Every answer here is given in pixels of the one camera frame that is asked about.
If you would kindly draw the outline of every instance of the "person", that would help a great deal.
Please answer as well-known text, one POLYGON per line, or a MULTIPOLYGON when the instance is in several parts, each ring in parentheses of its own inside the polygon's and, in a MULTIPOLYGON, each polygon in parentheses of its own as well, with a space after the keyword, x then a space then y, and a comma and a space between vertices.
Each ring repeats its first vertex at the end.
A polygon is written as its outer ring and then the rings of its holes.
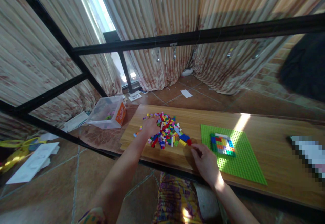
MULTIPOLYGON (((141 153, 152 135, 159 133, 156 118, 147 118, 142 131, 132 141, 104 179, 78 223, 116 223, 125 194, 131 187, 141 153)), ((203 144, 192 144, 195 164, 224 206, 231 223, 258 223, 221 176, 217 158, 203 144)), ((158 206, 153 223, 203 223, 192 183, 161 174, 158 206)))

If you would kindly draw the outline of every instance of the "window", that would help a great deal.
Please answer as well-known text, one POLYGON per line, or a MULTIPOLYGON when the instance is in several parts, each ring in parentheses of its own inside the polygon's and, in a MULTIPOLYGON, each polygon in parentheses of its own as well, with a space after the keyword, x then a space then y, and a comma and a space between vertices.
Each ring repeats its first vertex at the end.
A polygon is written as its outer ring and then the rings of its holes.
MULTIPOLYGON (((103 0, 89 0, 89 5, 94 13, 95 19, 99 25, 100 30, 103 32, 105 40, 109 42, 119 42, 120 38, 116 32, 115 26, 110 18, 107 8, 103 0)), ((111 53, 111 57, 116 65, 118 71, 120 72, 122 87, 127 86, 127 76, 130 78, 131 84, 138 81, 138 77, 135 70, 129 60, 129 56, 126 52, 123 52, 124 59, 126 63, 126 70, 123 69, 120 56, 118 52, 111 53)))
POLYGON ((114 24, 110 18, 103 0, 89 0, 90 7, 95 15, 99 28, 103 33, 115 31, 114 24))

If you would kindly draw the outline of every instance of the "patterned pants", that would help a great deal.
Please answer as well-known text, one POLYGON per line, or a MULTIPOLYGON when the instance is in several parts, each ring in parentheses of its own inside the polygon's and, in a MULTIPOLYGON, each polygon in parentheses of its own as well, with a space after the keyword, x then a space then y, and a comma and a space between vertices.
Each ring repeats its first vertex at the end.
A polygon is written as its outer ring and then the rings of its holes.
POLYGON ((152 223, 203 223, 190 181, 161 173, 158 206, 152 223))

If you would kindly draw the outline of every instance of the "black fabric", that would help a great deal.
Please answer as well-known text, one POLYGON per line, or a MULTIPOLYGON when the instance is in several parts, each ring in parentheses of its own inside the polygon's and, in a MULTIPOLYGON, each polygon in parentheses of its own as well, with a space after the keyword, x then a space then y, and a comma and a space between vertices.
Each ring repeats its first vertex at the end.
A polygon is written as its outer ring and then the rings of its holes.
POLYGON ((292 48, 280 82, 297 94, 325 102, 325 33, 306 34, 292 48))

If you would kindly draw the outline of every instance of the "red lego brick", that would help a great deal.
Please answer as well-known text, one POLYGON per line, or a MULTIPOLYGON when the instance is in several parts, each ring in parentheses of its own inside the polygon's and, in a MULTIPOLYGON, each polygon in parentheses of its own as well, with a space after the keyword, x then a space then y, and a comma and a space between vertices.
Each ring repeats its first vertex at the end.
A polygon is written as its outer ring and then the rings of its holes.
POLYGON ((156 140, 152 143, 151 147, 154 148, 157 142, 158 142, 158 138, 156 138, 156 140))

